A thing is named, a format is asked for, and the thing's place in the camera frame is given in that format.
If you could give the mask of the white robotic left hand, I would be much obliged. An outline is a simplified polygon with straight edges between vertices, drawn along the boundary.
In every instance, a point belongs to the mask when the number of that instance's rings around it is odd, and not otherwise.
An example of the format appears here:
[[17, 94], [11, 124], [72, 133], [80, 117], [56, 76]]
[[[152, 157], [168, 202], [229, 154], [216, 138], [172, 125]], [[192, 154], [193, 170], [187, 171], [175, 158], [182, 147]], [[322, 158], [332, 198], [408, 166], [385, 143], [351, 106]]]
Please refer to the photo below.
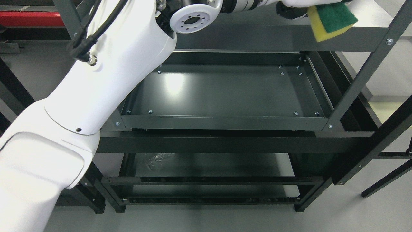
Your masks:
[[349, 4], [351, 0], [259, 0], [257, 7], [275, 5], [277, 15], [288, 20], [304, 18], [308, 8], [335, 3]]

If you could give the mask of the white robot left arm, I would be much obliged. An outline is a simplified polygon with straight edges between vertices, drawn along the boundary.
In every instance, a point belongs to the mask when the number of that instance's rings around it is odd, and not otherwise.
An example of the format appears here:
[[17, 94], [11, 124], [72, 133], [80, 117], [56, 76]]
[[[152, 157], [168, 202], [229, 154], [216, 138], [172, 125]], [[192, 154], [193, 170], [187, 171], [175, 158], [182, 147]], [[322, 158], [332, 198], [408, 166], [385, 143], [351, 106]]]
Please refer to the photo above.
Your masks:
[[99, 0], [69, 45], [76, 62], [56, 89], [1, 136], [1, 231], [42, 232], [60, 193], [90, 166], [100, 129], [174, 51], [177, 33], [271, 0]]

